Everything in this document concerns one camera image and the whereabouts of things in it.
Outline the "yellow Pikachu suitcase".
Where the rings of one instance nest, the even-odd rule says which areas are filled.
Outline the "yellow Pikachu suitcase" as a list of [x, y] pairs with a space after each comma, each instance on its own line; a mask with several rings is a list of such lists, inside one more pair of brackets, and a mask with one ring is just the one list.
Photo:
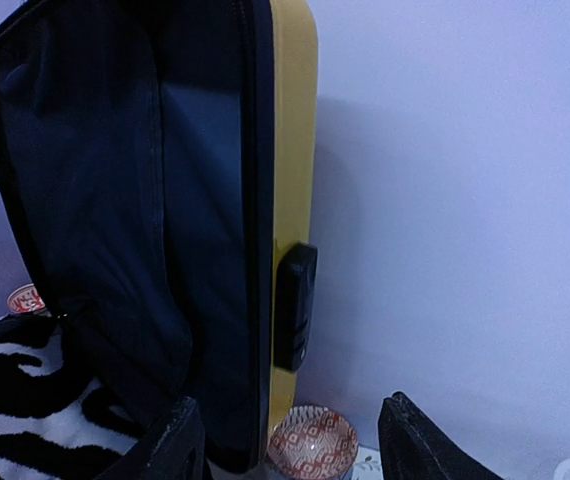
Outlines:
[[0, 24], [0, 196], [47, 307], [7, 316], [53, 319], [143, 436], [194, 399], [202, 479], [256, 470], [293, 402], [317, 83], [304, 1], [28, 1]]

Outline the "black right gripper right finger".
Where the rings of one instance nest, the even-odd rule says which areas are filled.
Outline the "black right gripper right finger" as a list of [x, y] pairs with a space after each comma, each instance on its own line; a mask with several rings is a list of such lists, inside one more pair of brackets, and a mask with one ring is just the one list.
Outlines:
[[402, 392], [383, 400], [378, 436], [385, 480], [500, 479], [459, 448]]

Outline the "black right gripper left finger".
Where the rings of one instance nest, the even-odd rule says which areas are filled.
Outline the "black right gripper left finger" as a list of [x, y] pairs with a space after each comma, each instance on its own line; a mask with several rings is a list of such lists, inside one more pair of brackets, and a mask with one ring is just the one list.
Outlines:
[[198, 404], [185, 397], [97, 479], [202, 479], [204, 444]]

